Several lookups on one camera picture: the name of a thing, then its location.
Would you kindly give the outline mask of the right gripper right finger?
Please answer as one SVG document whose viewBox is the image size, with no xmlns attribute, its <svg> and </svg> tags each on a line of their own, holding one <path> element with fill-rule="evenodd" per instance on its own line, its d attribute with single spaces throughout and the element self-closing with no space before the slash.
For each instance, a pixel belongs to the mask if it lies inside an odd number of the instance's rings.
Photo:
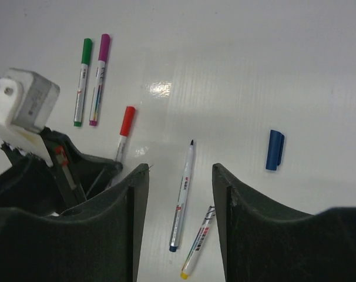
<svg viewBox="0 0 356 282">
<path fill-rule="evenodd" d="M 212 185 L 227 281 L 356 281 L 356 207 L 307 214 L 219 163 Z"/>
</svg>

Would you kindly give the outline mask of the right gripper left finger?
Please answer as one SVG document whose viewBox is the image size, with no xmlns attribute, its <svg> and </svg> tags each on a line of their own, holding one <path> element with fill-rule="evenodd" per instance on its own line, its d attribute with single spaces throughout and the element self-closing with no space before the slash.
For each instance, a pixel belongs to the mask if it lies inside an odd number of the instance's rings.
<svg viewBox="0 0 356 282">
<path fill-rule="evenodd" d="M 60 216 L 0 207 L 0 281 L 136 281 L 148 193 L 142 163 Z"/>
</svg>

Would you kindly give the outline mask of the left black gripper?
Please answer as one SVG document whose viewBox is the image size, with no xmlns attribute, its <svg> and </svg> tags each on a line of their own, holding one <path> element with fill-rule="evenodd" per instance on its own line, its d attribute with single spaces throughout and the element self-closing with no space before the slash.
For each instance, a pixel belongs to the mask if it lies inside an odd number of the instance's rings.
<svg viewBox="0 0 356 282">
<path fill-rule="evenodd" d="M 2 143 L 11 167 L 0 174 L 0 207 L 38 216 L 61 213 L 103 192 L 123 170 L 121 162 L 81 153 L 63 133 L 44 129 L 41 137 L 52 166 Z"/>
</svg>

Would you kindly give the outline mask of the red pen cap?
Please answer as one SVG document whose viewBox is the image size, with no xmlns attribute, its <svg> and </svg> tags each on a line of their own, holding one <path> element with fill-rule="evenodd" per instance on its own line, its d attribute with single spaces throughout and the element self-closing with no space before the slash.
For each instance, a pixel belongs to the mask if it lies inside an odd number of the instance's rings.
<svg viewBox="0 0 356 282">
<path fill-rule="evenodd" d="M 121 136 L 126 136 L 128 137 L 131 127 L 132 127 L 132 123 L 133 123 L 133 119 L 136 113 L 136 108 L 133 106 L 127 106 L 126 110 L 125 110 L 125 114 L 123 117 L 123 122 L 122 122 L 122 126 L 120 128 L 120 135 Z"/>
</svg>

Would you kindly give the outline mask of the red marker pen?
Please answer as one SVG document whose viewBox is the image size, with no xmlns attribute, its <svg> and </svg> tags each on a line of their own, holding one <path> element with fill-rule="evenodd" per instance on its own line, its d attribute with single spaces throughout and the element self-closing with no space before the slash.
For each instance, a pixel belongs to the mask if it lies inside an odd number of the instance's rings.
<svg viewBox="0 0 356 282">
<path fill-rule="evenodd" d="M 120 140 L 119 140 L 117 153 L 116 153 L 116 158 L 115 158 L 116 162 L 121 162 L 122 161 L 122 158 L 123 158 L 123 155 L 124 155 L 124 152 L 125 152 L 127 138 L 128 137 L 126 137 L 126 136 L 121 136 L 120 135 Z"/>
</svg>

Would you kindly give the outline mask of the green marker pen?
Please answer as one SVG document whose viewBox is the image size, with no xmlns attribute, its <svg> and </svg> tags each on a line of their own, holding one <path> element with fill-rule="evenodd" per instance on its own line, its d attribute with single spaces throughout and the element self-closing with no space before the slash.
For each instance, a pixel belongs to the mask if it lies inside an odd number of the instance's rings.
<svg viewBox="0 0 356 282">
<path fill-rule="evenodd" d="M 79 76 L 78 90 L 76 94 L 75 112 L 73 118 L 74 127 L 81 127 L 83 121 L 88 68 L 89 65 L 80 63 L 80 76 Z"/>
</svg>

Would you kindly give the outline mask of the purple pen cap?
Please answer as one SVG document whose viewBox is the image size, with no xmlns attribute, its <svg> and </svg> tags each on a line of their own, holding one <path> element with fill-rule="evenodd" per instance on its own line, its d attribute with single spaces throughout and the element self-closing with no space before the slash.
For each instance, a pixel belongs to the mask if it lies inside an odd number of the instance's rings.
<svg viewBox="0 0 356 282">
<path fill-rule="evenodd" d="M 109 47 L 110 47 L 110 35 L 104 33 L 102 34 L 100 40 L 100 48 L 99 48 L 99 56 L 98 56 L 99 61 L 107 62 Z"/>
</svg>

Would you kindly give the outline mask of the purple marker pen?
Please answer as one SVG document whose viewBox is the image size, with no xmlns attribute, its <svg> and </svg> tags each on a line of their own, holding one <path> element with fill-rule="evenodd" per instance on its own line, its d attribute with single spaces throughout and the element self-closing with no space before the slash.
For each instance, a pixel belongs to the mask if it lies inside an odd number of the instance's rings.
<svg viewBox="0 0 356 282">
<path fill-rule="evenodd" d="M 96 68 L 96 84 L 93 90 L 92 103 L 89 116 L 89 125 L 97 126 L 99 120 L 100 103 L 102 98 L 103 81 L 105 78 L 107 62 L 99 61 Z"/>
</svg>

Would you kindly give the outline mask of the green pen cap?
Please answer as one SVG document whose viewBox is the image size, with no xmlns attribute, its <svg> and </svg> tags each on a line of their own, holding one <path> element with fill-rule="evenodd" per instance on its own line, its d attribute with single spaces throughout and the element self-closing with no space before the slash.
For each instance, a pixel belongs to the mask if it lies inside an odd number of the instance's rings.
<svg viewBox="0 0 356 282">
<path fill-rule="evenodd" d="M 93 42 L 92 42 L 91 38 L 84 39 L 81 64 L 90 65 L 90 61 L 91 61 L 91 57 L 92 57 L 92 45 L 93 45 Z"/>
</svg>

